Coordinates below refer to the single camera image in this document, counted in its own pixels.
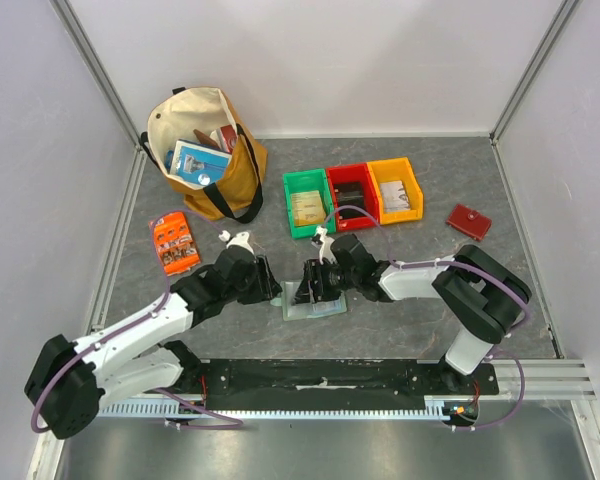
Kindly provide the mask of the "white id card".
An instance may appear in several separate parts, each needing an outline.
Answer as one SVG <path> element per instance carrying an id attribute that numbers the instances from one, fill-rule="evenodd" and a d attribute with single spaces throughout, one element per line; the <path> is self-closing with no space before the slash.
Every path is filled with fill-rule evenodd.
<path id="1" fill-rule="evenodd" d="M 311 306 L 311 316 L 312 317 L 324 317 L 331 316 L 340 313 L 344 313 L 347 311 L 347 307 L 345 303 L 340 301 L 333 301 L 329 303 L 322 304 L 313 304 Z"/>

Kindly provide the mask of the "black cards stack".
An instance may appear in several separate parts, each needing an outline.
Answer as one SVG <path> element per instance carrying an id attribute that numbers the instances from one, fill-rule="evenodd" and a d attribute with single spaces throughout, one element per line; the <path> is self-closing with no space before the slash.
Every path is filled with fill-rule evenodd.
<path id="1" fill-rule="evenodd" d="M 334 193 L 338 207 L 340 220 L 349 220 L 364 217 L 364 214 L 356 208 L 371 212 L 368 191 L 361 182 L 342 182 L 334 185 Z"/>

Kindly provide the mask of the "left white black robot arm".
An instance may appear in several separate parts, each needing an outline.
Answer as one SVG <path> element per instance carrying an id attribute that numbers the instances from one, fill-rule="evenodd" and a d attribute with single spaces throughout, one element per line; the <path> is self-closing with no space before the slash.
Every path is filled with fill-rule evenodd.
<path id="1" fill-rule="evenodd" d="M 268 302 L 281 291 L 265 256 L 230 246 L 214 263 L 177 280 L 117 324 L 74 341 L 52 337 L 24 387 L 34 406 L 33 431 L 67 439 L 117 401 L 171 387 L 192 391 L 203 374 L 202 362 L 177 335 L 232 302 Z"/>

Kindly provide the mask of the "red plastic bin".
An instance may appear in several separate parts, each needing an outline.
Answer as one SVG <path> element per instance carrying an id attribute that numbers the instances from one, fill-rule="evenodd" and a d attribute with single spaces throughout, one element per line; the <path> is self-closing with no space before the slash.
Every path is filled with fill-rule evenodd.
<path id="1" fill-rule="evenodd" d="M 379 219 L 377 194 L 366 163 L 330 167 L 326 169 L 335 208 L 345 205 L 365 210 L 375 220 Z M 343 209 L 336 213 L 339 232 L 371 228 L 374 222 L 355 209 Z"/>

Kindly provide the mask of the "red white box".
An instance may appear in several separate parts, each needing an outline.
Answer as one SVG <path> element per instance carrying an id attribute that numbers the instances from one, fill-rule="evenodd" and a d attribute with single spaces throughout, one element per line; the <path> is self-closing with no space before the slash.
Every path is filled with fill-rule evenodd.
<path id="1" fill-rule="evenodd" d="M 232 154 L 237 143 L 237 133 L 231 125 L 225 125 L 213 130 L 210 134 L 218 147 L 229 154 Z"/>

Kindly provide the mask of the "green card holder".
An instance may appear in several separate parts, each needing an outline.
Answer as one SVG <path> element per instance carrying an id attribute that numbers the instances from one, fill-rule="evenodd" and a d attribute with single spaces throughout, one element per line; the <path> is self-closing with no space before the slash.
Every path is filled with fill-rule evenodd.
<path id="1" fill-rule="evenodd" d="M 346 297 L 342 294 L 338 299 L 327 302 L 294 304 L 293 295 L 300 281 L 284 281 L 282 292 L 270 301 L 274 307 L 282 309 L 284 321 L 299 321 L 334 316 L 347 312 Z"/>

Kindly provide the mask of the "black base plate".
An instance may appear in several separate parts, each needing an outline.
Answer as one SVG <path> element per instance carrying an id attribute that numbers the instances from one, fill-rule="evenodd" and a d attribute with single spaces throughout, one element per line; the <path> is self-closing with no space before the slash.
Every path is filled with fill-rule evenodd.
<path id="1" fill-rule="evenodd" d="M 463 376 L 415 359 L 211 359 L 166 391 L 202 394 L 212 411 L 379 412 L 420 410 L 426 396 L 496 396 L 495 368 Z"/>

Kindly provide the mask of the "yellow plastic bin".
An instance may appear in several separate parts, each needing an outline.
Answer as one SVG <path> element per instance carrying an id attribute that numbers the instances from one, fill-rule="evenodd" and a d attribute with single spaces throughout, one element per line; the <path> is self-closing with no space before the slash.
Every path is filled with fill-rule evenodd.
<path id="1" fill-rule="evenodd" d="M 424 216 L 424 195 L 407 157 L 367 163 L 378 199 L 382 225 L 419 221 Z"/>

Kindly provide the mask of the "green plastic bin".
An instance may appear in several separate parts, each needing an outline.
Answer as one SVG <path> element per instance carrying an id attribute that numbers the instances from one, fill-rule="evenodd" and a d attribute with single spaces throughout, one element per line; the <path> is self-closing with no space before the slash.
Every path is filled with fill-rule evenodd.
<path id="1" fill-rule="evenodd" d="M 283 175 L 289 228 L 293 239 L 311 237 L 334 210 L 331 189 L 324 169 Z"/>

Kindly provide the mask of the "yellow cards stack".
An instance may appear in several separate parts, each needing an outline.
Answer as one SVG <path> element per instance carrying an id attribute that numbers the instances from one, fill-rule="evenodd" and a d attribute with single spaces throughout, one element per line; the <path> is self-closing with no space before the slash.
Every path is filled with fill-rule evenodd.
<path id="1" fill-rule="evenodd" d="M 293 193 L 291 212 L 296 227 L 321 224 L 326 218 L 322 197 L 318 190 Z"/>

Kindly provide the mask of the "mustard canvas tote bag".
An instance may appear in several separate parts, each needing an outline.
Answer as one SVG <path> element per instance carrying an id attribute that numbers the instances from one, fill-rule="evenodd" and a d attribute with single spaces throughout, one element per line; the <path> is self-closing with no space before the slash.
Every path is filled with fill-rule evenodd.
<path id="1" fill-rule="evenodd" d="M 209 186 L 190 185 L 168 172 L 167 153 L 178 140 L 194 140 L 195 132 L 206 135 L 229 125 L 237 139 L 227 169 Z M 233 219 L 247 224 L 263 204 L 263 184 L 268 151 L 244 125 L 229 97 L 217 87 L 179 87 L 156 106 L 139 144 L 184 205 L 210 220 Z"/>

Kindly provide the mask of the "white cards stack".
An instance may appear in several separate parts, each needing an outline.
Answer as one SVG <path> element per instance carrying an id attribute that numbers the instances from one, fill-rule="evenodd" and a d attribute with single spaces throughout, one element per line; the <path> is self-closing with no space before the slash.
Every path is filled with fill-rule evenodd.
<path id="1" fill-rule="evenodd" d="M 381 182 L 379 191 L 386 214 L 407 211 L 411 208 L 406 188 L 402 181 Z"/>

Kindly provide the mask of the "orange screw box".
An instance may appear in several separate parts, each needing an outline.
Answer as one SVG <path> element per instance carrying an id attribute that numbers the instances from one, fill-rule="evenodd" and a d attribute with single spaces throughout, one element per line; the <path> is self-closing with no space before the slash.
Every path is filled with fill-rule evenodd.
<path id="1" fill-rule="evenodd" d="M 183 212 L 168 213 L 149 222 L 156 254 L 167 276 L 186 273 L 201 263 L 188 221 Z"/>

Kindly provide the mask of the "blue white book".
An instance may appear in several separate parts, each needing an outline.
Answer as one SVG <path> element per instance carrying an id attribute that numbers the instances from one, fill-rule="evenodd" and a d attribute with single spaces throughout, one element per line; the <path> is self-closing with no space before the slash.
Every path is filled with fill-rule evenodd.
<path id="1" fill-rule="evenodd" d="M 168 172 L 194 187 L 206 187 L 221 180 L 231 155 L 186 140 L 178 140 L 166 154 Z"/>

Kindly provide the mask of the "red card holder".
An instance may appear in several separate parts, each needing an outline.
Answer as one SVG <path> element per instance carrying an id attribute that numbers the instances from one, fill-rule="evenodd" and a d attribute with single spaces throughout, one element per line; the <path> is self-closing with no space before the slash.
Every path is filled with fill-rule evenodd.
<path id="1" fill-rule="evenodd" d="M 446 224 L 475 241 L 482 241 L 491 228 L 492 220 L 477 210 L 456 204 Z"/>

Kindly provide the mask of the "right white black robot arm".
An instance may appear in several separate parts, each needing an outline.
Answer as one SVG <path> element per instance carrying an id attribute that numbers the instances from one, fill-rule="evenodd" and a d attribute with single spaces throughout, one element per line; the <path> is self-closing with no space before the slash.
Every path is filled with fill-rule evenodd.
<path id="1" fill-rule="evenodd" d="M 319 256 L 303 266 L 293 305 L 333 302 L 355 290 L 371 302 L 439 299 L 461 329 L 438 368 L 447 392 L 463 392 L 494 346 L 529 319 L 531 291 L 502 264 L 476 245 L 429 261 L 380 261 L 354 234 L 313 239 Z"/>

